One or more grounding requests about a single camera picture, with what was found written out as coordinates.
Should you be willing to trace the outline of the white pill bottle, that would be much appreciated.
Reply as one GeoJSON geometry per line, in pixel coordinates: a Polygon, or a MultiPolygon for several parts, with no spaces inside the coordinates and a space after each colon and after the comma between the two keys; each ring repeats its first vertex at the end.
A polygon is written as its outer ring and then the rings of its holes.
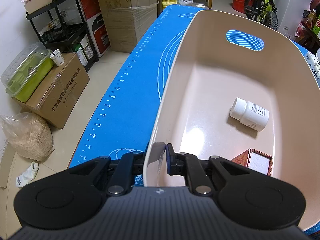
{"type": "Polygon", "coordinates": [[[241,124],[261,132],[267,125],[269,111],[256,103],[236,98],[229,112],[229,116],[241,124]]]}

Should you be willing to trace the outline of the beige plastic storage bin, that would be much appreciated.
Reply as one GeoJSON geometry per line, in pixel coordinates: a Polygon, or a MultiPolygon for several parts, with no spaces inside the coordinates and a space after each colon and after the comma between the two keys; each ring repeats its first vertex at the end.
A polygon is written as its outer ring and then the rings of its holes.
{"type": "Polygon", "coordinates": [[[301,229],[319,222],[319,87],[297,46],[260,23],[217,10],[191,20],[172,63],[143,168],[145,186],[182,186],[161,146],[199,159],[248,156],[300,189],[301,229]]]}

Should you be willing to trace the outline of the blue silicone baking mat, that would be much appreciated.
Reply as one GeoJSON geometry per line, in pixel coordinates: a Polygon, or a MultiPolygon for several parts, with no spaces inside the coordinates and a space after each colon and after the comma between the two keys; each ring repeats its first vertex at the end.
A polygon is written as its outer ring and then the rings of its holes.
{"type": "Polygon", "coordinates": [[[75,166],[99,154],[121,157],[150,142],[173,60],[200,9],[172,5],[129,55],[91,117],[75,150],[75,166]]]}

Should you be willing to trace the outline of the white sock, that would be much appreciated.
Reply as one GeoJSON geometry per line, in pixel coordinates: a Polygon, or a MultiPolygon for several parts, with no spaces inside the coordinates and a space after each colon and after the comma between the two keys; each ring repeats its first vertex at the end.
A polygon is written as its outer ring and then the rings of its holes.
{"type": "Polygon", "coordinates": [[[24,187],[35,179],[39,170],[39,164],[32,162],[31,165],[19,176],[16,177],[16,186],[18,188],[24,187]]]}

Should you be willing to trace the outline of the plastic bag of grain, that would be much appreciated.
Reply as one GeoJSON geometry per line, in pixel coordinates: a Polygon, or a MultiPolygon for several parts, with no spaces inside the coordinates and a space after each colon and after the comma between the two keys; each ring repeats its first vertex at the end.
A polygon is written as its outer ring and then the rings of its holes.
{"type": "Polygon", "coordinates": [[[8,142],[24,158],[42,162],[54,150],[49,125],[46,120],[34,113],[1,115],[1,127],[8,142]]]}

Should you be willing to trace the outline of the brown cardboard box on floor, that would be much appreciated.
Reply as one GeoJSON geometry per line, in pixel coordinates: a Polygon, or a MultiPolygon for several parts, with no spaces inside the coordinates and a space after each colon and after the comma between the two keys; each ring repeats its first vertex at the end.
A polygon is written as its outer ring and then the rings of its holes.
{"type": "Polygon", "coordinates": [[[54,65],[26,102],[15,100],[58,129],[64,128],[89,83],[89,75],[76,53],[64,53],[63,58],[63,65],[54,65]]]}

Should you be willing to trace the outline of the flat cardboard sheet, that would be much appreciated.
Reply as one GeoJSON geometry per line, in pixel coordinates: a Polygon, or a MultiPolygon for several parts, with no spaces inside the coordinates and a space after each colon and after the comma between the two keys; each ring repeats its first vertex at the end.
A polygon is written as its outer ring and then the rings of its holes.
{"type": "Polygon", "coordinates": [[[11,144],[8,143],[1,158],[0,187],[3,189],[7,188],[9,174],[15,154],[16,151],[11,144]]]}

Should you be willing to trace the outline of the white paper cup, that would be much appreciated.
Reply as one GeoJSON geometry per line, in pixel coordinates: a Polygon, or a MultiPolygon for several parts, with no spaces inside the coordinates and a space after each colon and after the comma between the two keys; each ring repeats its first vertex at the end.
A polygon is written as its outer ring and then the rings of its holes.
{"type": "Polygon", "coordinates": [[[65,62],[59,49],[52,51],[49,57],[57,66],[63,65],[63,63],[65,62]]]}

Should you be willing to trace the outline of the green dish rack clear lid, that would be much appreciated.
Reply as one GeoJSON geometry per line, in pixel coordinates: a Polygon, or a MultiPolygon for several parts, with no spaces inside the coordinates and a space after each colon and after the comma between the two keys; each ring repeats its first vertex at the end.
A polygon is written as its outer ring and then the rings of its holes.
{"type": "Polygon", "coordinates": [[[54,63],[50,51],[41,43],[26,46],[1,75],[5,91],[20,102],[26,102],[54,63]]]}

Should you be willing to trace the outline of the yellow oil jug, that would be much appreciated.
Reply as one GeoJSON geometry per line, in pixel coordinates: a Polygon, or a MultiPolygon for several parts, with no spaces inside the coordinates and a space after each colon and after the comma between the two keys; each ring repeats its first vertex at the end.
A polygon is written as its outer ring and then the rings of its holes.
{"type": "Polygon", "coordinates": [[[162,0],[162,9],[164,10],[169,5],[177,4],[177,0],[162,0]]]}

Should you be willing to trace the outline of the black metal shelf rack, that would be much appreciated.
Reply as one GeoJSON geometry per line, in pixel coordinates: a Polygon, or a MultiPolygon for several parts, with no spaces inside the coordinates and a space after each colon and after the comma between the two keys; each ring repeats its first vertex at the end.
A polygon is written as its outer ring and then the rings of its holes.
{"type": "Polygon", "coordinates": [[[52,0],[48,5],[37,9],[35,12],[27,13],[26,18],[31,23],[40,42],[52,51],[59,49],[63,53],[77,53],[86,71],[89,71],[94,63],[99,61],[97,51],[89,33],[88,25],[82,13],[79,0],[74,0],[76,12],[80,16],[80,23],[69,24],[59,9],[63,3],[69,0],[52,0]],[[48,14],[52,23],[56,22],[52,28],[40,32],[34,23],[34,18],[48,14]]]}

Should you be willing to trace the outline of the large stacked cardboard box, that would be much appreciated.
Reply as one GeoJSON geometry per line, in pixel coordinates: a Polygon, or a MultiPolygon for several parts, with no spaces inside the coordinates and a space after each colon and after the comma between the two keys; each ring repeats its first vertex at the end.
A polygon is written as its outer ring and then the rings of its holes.
{"type": "Polygon", "coordinates": [[[157,18],[157,0],[98,0],[111,49],[131,53],[157,18]]]}

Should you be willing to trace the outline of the red white appliance box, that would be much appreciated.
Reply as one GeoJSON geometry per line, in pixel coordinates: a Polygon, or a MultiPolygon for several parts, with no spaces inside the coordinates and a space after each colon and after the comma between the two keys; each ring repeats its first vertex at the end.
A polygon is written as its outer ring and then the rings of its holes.
{"type": "Polygon", "coordinates": [[[110,47],[110,41],[101,14],[98,0],[80,0],[89,34],[98,57],[102,57],[110,47]]]}

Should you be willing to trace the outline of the dark wooden side table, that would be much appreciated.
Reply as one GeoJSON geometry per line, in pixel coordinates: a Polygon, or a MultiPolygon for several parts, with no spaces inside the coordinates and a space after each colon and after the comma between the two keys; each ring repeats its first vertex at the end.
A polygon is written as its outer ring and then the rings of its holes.
{"type": "Polygon", "coordinates": [[[316,55],[320,45],[319,38],[304,22],[302,22],[302,26],[304,27],[304,36],[298,41],[298,44],[316,55]]]}

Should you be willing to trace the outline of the green black bicycle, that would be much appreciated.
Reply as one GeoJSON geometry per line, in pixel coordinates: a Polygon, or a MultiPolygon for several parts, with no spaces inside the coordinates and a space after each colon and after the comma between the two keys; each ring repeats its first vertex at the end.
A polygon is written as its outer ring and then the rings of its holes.
{"type": "Polygon", "coordinates": [[[245,0],[244,13],[249,20],[278,30],[277,8],[274,0],[245,0]]]}

